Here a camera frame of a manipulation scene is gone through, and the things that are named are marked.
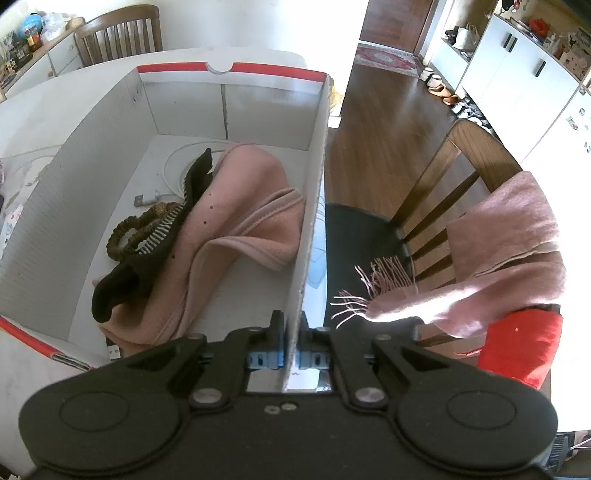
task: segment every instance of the chair seat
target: chair seat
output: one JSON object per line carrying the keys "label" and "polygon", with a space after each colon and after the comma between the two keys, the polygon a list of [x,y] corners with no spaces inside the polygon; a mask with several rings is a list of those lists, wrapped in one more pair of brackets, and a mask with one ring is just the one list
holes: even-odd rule
{"label": "chair seat", "polygon": [[[413,261],[400,228],[388,225],[389,219],[355,207],[326,203],[326,262],[327,262],[327,306],[324,325],[335,328],[348,317],[344,313],[331,317],[343,310],[341,306],[330,305],[334,296],[346,290],[351,295],[369,299],[365,285],[355,271],[359,266],[366,273],[371,272],[370,264],[382,257],[398,257],[409,278],[413,277]],[[377,333],[415,337],[415,327],[422,322],[417,318],[398,320],[389,324],[374,323],[355,316],[340,328],[351,331],[362,343]]]}

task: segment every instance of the screw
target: screw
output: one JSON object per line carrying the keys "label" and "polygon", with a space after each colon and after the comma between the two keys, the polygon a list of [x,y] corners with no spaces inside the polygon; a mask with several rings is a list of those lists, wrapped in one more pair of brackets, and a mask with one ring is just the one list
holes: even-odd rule
{"label": "screw", "polygon": [[276,405],[267,405],[265,407],[265,413],[268,413],[269,415],[277,415],[281,413],[281,409]]}
{"label": "screw", "polygon": [[297,404],[291,401],[286,401],[285,403],[281,404],[281,409],[285,411],[294,411],[297,410]]}
{"label": "screw", "polygon": [[222,392],[217,388],[200,388],[193,392],[193,400],[197,403],[215,403],[222,399]]}
{"label": "screw", "polygon": [[363,403],[377,403],[385,399],[386,395],[379,388],[364,387],[355,392],[355,398]]}

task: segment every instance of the red rug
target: red rug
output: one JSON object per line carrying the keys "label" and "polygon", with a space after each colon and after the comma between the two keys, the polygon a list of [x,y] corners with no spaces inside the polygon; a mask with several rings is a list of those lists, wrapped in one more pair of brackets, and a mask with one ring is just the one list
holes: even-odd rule
{"label": "red rug", "polygon": [[418,59],[411,53],[396,48],[360,43],[355,63],[418,78]]}

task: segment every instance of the plastic bag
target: plastic bag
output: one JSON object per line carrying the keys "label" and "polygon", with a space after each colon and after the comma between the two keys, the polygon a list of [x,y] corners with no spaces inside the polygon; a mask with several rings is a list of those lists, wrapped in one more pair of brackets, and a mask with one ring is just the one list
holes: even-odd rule
{"label": "plastic bag", "polygon": [[64,17],[62,14],[51,12],[50,14],[41,17],[43,20],[43,30],[41,32],[41,41],[47,43],[54,38],[59,37],[66,31],[66,24],[70,20],[69,17]]}
{"label": "plastic bag", "polygon": [[456,42],[453,44],[454,48],[463,51],[475,51],[480,42],[480,34],[474,25],[468,23],[466,28],[457,29]]}

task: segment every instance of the brown shoe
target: brown shoe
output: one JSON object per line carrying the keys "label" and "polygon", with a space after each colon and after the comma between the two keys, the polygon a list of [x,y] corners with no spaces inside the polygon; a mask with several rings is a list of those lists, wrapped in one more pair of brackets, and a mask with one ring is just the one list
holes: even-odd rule
{"label": "brown shoe", "polygon": [[438,88],[429,88],[429,93],[438,97],[451,97],[452,93],[444,86]]}
{"label": "brown shoe", "polygon": [[455,105],[460,101],[460,98],[457,95],[452,95],[451,97],[447,97],[443,99],[443,103],[446,105],[452,106]]}

